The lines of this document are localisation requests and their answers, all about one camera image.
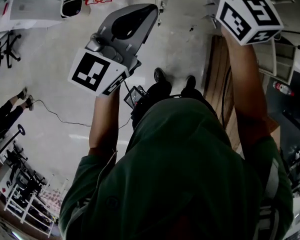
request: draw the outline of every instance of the black cable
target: black cable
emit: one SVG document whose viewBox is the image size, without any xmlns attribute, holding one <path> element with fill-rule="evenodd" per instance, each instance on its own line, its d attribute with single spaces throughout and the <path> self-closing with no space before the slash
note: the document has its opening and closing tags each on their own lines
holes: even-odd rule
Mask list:
<svg viewBox="0 0 300 240">
<path fill-rule="evenodd" d="M 122 126 L 119 128 L 119 130 L 120 130 L 121 128 L 125 127 L 125 126 L 130 122 L 130 119 L 131 119 L 131 117 L 129 118 L 128 122 L 126 122 L 126 124 L 122 125 Z"/>
<path fill-rule="evenodd" d="M 292 33 L 292 34 L 300 35 L 300 32 L 290 31 L 290 30 L 282 30 L 281 32 L 286 32 L 286 33 Z"/>
<path fill-rule="evenodd" d="M 49 109 L 47 108 L 46 104 L 45 104 L 41 99 L 35 100 L 32 104 L 35 104 L 36 102 L 41 102 L 41 103 L 44 105 L 45 109 L 46 109 L 48 112 L 50 112 L 50 113 L 56 115 L 57 118 L 60 120 L 61 123 L 64 123 L 64 124 L 70 124 L 70 125 L 80 125 L 80 126 L 85 126 L 85 127 L 91 127 L 91 125 L 84 124 L 84 123 L 62 121 L 62 120 L 60 119 L 59 115 L 58 115 L 57 113 L 52 112 L 51 110 L 49 110 Z M 121 128 L 125 127 L 125 126 L 129 123 L 130 119 L 131 119 L 131 117 L 129 118 L 128 122 L 126 122 L 125 125 L 123 125 L 123 126 L 121 126 L 121 127 L 119 128 L 119 130 L 120 130 Z"/>
<path fill-rule="evenodd" d="M 223 94 L 222 94 L 221 118 L 222 118 L 222 127 L 223 127 L 223 129 L 226 129 L 226 126 L 225 126 L 225 115 L 224 115 L 224 106 L 225 106 L 225 96 L 226 96 L 227 83 L 228 83 L 228 78 L 229 78 L 230 72 L 231 72 L 231 67 L 229 67 L 228 72 L 225 75 L 225 81 L 224 81 L 224 87 L 223 87 Z"/>
<path fill-rule="evenodd" d="M 132 95 L 131 95 L 131 92 L 130 92 L 130 90 L 129 90 L 129 88 L 128 88 L 128 85 L 127 85 L 127 83 L 126 83 L 126 81 L 123 81 L 124 82 L 124 85 L 125 85 L 125 88 L 128 90 L 128 93 L 129 93 L 129 95 L 130 95 L 130 99 L 131 99 L 131 104 L 134 106 L 135 104 L 134 104 L 134 100 L 132 99 Z"/>
</svg>

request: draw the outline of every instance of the person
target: person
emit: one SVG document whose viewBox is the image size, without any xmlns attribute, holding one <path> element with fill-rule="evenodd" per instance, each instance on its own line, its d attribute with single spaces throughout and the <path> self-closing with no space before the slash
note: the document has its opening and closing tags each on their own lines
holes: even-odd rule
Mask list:
<svg viewBox="0 0 300 240">
<path fill-rule="evenodd" d="M 181 98 L 169 98 L 171 85 L 157 69 L 157 83 L 132 113 L 134 132 L 117 164 L 119 89 L 96 98 L 90 150 L 61 205 L 63 239 L 284 237 L 294 218 L 293 196 L 265 123 L 256 54 L 222 33 L 245 159 L 232 150 L 194 78 Z"/>
<path fill-rule="evenodd" d="M 13 96 L 2 107 L 0 107 L 0 139 L 5 136 L 7 131 L 22 115 L 25 109 L 29 109 L 30 111 L 34 110 L 32 95 L 29 95 L 29 97 L 27 99 L 26 98 L 27 88 L 25 87 L 17 96 Z M 18 99 L 25 100 L 25 102 L 18 105 L 13 111 L 11 111 Z"/>
</svg>

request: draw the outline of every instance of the white floor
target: white floor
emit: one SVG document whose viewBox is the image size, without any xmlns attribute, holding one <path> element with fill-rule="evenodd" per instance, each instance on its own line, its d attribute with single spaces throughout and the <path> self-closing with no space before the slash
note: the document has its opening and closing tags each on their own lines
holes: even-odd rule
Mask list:
<svg viewBox="0 0 300 240">
<path fill-rule="evenodd" d="M 137 4 L 148 0 L 128 1 Z M 67 78 L 78 48 L 85 47 L 91 34 L 113 10 L 113 7 L 95 7 L 85 20 L 72 19 L 49 29 L 20 31 L 22 39 L 17 51 L 21 61 L 13 61 L 11 69 L 7 69 L 6 62 L 2 61 L 0 106 L 27 86 L 35 100 L 44 101 L 62 120 L 90 125 L 95 97 L 69 83 Z M 155 25 L 138 52 L 142 66 L 127 80 L 128 86 L 141 85 L 147 90 L 155 82 L 154 69 L 161 67 L 173 83 L 173 94 L 180 93 L 190 74 L 196 77 L 200 89 L 207 47 L 203 32 L 200 29 L 171 31 L 167 25 Z M 123 101 L 127 93 L 122 86 L 119 126 L 126 124 L 132 111 Z M 19 136 L 17 141 L 24 148 L 30 166 L 46 178 L 54 174 L 59 182 L 67 178 L 71 183 L 80 159 L 88 153 L 90 128 L 61 123 L 40 102 L 34 104 L 34 111 L 24 111 L 11 128 L 10 135 L 17 131 L 17 124 L 26 131 L 26 135 Z M 132 133 L 131 121 L 119 131 L 118 158 L 125 154 Z"/>
</svg>

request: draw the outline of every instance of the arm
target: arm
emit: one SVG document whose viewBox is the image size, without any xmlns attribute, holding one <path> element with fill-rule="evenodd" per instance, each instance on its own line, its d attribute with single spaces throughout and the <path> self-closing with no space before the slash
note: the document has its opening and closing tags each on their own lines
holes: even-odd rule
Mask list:
<svg viewBox="0 0 300 240">
<path fill-rule="evenodd" d="M 271 199 L 272 207 L 277 209 L 279 216 L 275 235 L 275 239 L 279 240 L 284 237 L 294 218 L 293 196 L 283 162 L 265 121 L 267 104 L 256 54 L 252 45 L 240 46 L 224 28 L 222 33 L 229 50 L 234 106 L 245 161 L 258 174 L 265 197 L 270 197 L 269 189 L 276 189 Z"/>
<path fill-rule="evenodd" d="M 109 159 L 117 150 L 119 93 L 120 88 L 117 88 L 109 97 L 95 99 L 89 135 L 89 155 L 106 156 Z"/>
<path fill-rule="evenodd" d="M 222 34 L 229 50 L 234 107 L 244 152 L 261 138 L 270 136 L 265 121 L 267 118 L 266 98 L 253 46 L 239 45 L 225 28 L 222 28 Z"/>
<path fill-rule="evenodd" d="M 109 97 L 95 99 L 89 136 L 89 155 L 81 159 L 60 210 L 59 227 L 63 238 L 66 238 L 66 235 L 80 238 L 77 235 L 81 233 L 80 223 L 84 210 L 79 208 L 86 205 L 97 191 L 100 173 L 117 150 L 119 92 L 120 88 L 117 88 Z"/>
</svg>

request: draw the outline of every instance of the black device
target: black device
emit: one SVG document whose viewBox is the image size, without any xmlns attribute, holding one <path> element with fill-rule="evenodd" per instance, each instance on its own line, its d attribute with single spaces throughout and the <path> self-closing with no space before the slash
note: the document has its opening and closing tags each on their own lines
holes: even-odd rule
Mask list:
<svg viewBox="0 0 300 240">
<path fill-rule="evenodd" d="M 144 97 L 146 94 L 145 90 L 142 88 L 141 85 L 139 85 L 138 87 L 132 87 L 132 89 L 130 90 L 130 93 L 128 93 L 125 98 L 124 101 L 125 103 L 127 103 L 129 105 L 130 108 L 134 109 L 136 103 L 138 103 L 138 101 Z"/>
</svg>

